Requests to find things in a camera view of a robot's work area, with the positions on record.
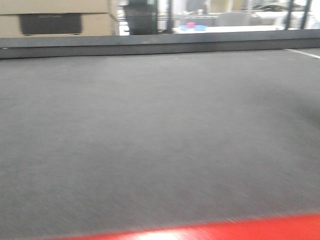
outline black panel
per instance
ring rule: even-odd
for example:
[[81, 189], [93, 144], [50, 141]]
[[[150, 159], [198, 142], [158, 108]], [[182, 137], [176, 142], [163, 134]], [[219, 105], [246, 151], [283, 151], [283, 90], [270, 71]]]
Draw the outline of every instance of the black panel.
[[82, 32], [81, 14], [21, 14], [20, 27], [24, 35], [79, 34]]

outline red border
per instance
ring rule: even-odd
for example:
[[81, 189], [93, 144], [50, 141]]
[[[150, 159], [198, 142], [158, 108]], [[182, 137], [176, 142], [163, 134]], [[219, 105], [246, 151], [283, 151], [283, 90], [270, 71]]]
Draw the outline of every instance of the red border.
[[320, 240], [320, 213], [55, 240]]

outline gray carpet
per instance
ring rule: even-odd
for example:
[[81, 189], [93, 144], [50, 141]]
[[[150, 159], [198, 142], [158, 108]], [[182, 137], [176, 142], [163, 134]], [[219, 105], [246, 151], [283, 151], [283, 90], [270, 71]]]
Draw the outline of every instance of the gray carpet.
[[318, 59], [61, 57], [0, 72], [0, 239], [320, 210]]

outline white table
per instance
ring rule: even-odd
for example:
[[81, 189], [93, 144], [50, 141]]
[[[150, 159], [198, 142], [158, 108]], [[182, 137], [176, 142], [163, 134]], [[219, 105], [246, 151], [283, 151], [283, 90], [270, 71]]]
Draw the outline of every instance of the white table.
[[234, 33], [234, 32], [259, 32], [259, 31], [275, 31], [283, 30], [283, 26], [277, 25], [259, 25], [259, 26], [210, 26], [206, 31], [195, 31], [190, 28], [186, 31], [180, 27], [173, 28], [175, 34], [203, 34], [203, 33]]

